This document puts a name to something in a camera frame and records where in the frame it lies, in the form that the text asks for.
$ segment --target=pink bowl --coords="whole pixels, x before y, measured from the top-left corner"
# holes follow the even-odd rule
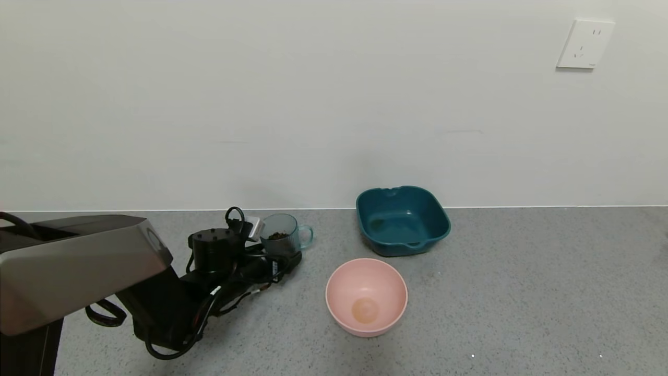
[[[373,258],[358,258],[338,267],[325,289],[327,308],[347,332],[376,337],[401,318],[408,288],[401,274]]]

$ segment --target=plastic bowl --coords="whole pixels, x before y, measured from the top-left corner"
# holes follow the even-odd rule
[[[420,187],[364,191],[357,198],[357,217],[371,249],[385,257],[426,252],[450,233],[443,207]]]
[[[408,288],[401,274],[373,258],[358,258],[338,267],[325,289],[327,308],[336,322],[358,337],[387,332],[403,315]]]

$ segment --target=blue plastic basin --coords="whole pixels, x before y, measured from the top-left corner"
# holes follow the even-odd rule
[[[450,220],[426,189],[375,188],[357,198],[357,217],[371,249],[381,256],[426,252],[450,233]]]

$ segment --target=black wire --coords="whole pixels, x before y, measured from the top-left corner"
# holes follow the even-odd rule
[[[239,305],[239,302],[241,302],[241,300],[243,298],[245,298],[245,297],[247,297],[251,294],[252,294],[252,292],[250,292],[250,291],[244,292],[243,294],[241,294],[241,296],[239,296],[239,298],[236,300],[236,302],[234,302],[234,304],[232,304],[229,308],[225,308],[224,310],[219,310],[218,312],[215,312],[213,315],[215,317],[220,317],[224,314],[228,314],[228,313],[232,312],[233,310],[235,310],[237,308],[237,306]]]
[[[37,240],[42,240],[41,236],[35,231],[35,228],[27,223],[26,221],[22,220],[21,218],[17,217],[16,215],[11,215],[9,213],[5,213],[4,211],[0,211],[0,219],[4,219],[5,221],[8,221],[18,227],[22,232],[27,234],[27,236],[37,239]]]
[[[221,291],[222,291],[222,289],[218,290],[216,292],[216,294],[213,295],[212,298],[209,298],[209,299],[205,300],[204,303],[202,304],[202,306],[204,306],[205,304],[208,303],[206,313],[204,314],[204,316],[202,316],[202,320],[200,321],[200,324],[199,324],[199,327],[197,328],[197,331],[190,338],[188,343],[186,343],[186,346],[183,349],[181,349],[181,350],[179,350],[179,351],[177,351],[173,354],[161,354],[161,353],[159,353],[158,351],[156,351],[153,348],[153,344],[151,343],[151,331],[149,330],[148,333],[146,333],[146,339],[144,340],[144,344],[146,345],[146,350],[148,351],[148,353],[151,354],[151,356],[153,356],[154,358],[159,359],[161,361],[170,361],[172,359],[176,359],[176,358],[180,357],[181,355],[187,353],[192,348],[192,346],[195,344],[195,342],[197,342],[198,338],[200,338],[202,333],[204,332],[204,327],[206,326],[207,318],[208,318],[209,314],[211,313],[211,310],[212,310],[213,306],[216,304],[216,301],[222,296]]]
[[[186,273],[190,273],[190,267],[192,266],[193,260],[194,260],[194,252],[190,251],[190,259],[188,259],[188,265],[186,265]]]
[[[88,316],[88,318],[92,322],[100,326],[115,328],[117,326],[121,326],[121,324],[123,324],[123,322],[125,321],[126,317],[128,317],[128,314],[126,314],[124,310],[122,310],[119,306],[115,305],[109,300],[102,299],[99,302],[96,302],[96,304],[104,308],[104,310],[106,310],[107,312],[114,315],[114,317],[105,316],[103,314],[95,312],[93,308],[91,308],[91,306],[86,306],[86,316]]]
[[[241,232],[244,230],[244,223],[246,223],[246,216],[244,215],[244,211],[241,210],[239,207],[232,206],[231,208],[227,209],[225,212],[225,222],[227,223],[227,227],[232,227],[232,219],[230,218],[230,213],[232,213],[232,210],[236,210],[237,213],[241,216],[241,227],[239,228],[239,233],[237,235],[240,235]]]

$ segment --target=white wall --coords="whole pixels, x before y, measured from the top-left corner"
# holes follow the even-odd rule
[[[575,17],[617,27],[554,66]],[[668,204],[668,2],[0,4],[0,207]]]

